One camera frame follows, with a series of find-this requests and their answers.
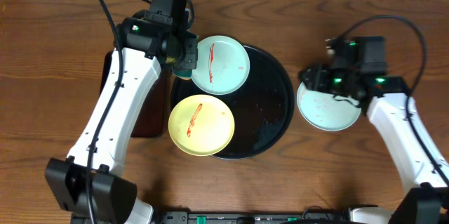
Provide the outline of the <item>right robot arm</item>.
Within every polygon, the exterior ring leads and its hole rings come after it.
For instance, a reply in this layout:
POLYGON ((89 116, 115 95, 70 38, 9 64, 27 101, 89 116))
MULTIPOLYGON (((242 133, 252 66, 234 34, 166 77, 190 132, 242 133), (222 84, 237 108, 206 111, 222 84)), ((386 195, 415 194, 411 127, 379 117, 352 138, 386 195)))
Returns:
POLYGON ((399 172, 405 197, 394 211, 349 210, 348 223, 447 223, 448 163, 427 132, 401 77, 315 64, 299 73, 309 91, 350 97, 381 135, 399 172))

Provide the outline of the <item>yellow plate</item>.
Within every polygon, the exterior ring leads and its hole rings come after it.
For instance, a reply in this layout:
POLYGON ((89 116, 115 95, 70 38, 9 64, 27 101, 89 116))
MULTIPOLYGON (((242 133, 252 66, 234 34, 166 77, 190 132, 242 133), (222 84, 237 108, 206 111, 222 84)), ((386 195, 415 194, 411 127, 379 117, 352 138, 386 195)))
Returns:
POLYGON ((171 111, 168 131, 176 146, 194 156, 211 156, 223 150, 234 135, 234 115, 220 99, 192 95, 171 111))

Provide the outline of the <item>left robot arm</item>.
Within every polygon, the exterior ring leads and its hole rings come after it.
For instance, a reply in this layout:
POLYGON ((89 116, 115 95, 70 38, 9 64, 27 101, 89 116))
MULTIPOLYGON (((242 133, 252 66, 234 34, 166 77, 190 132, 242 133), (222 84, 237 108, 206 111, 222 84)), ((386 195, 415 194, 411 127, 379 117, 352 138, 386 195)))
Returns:
POLYGON ((60 208, 85 223, 150 223, 153 207, 121 177, 128 142, 162 67, 196 67, 197 36, 137 18, 115 31, 119 42, 89 122, 65 160, 49 160, 45 179, 60 208))

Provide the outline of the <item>green scouring sponge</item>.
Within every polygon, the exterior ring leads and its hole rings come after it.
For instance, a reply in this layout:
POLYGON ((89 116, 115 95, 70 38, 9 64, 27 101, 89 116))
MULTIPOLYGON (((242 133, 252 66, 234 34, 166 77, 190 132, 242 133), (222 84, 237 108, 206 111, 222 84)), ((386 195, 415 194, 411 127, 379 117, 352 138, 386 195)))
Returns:
POLYGON ((179 78, 190 79, 197 67, 198 40, 197 35, 186 31, 182 41, 182 52, 172 66, 172 73, 179 78))

